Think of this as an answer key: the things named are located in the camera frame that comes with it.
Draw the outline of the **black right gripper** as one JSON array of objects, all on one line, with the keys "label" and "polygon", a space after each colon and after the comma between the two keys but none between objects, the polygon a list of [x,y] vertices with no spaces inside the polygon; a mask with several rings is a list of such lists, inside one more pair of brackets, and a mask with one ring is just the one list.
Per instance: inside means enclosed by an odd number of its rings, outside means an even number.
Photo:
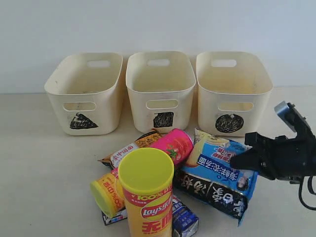
[{"label": "black right gripper", "polygon": [[315,135],[297,135],[291,139],[282,135],[271,139],[252,132],[246,134],[245,144],[251,149],[233,156],[231,168],[257,171],[270,180],[316,175]]}]

